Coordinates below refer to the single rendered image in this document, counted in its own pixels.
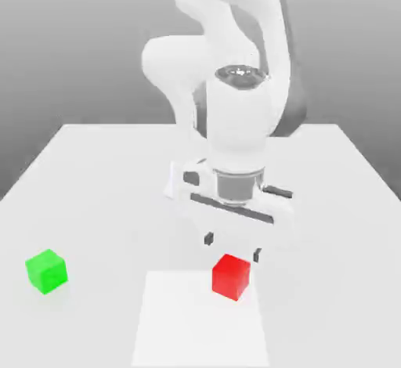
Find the small red cube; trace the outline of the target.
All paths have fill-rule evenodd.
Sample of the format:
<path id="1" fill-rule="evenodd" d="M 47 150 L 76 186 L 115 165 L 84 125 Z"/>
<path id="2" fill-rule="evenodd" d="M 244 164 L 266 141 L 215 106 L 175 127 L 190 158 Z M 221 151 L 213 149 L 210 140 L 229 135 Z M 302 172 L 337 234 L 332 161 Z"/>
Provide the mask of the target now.
<path id="1" fill-rule="evenodd" d="M 238 301 L 250 281 L 251 263 L 231 254 L 224 254 L 212 269 L 212 290 Z"/>

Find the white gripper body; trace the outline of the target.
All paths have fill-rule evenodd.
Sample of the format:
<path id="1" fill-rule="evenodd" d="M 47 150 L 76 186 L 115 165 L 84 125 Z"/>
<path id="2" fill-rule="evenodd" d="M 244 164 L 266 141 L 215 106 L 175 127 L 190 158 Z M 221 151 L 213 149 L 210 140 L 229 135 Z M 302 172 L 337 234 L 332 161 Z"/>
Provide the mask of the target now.
<path id="1" fill-rule="evenodd" d="M 178 192 L 180 211 L 193 226 L 198 245 L 198 229 L 215 229 L 216 249 L 251 249 L 295 242 L 295 213 L 292 195 L 256 189 L 245 204 L 227 204 L 209 194 L 184 189 Z"/>

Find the small green cube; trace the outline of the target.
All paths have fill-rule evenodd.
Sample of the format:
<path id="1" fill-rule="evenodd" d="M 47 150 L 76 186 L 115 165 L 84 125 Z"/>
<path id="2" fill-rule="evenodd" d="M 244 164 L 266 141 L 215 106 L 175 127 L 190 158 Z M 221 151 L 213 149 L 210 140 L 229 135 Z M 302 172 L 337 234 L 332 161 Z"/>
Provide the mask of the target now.
<path id="1" fill-rule="evenodd" d="M 68 281 L 66 262 L 51 249 L 27 259 L 25 267 L 31 284 L 42 294 L 48 294 Z"/>

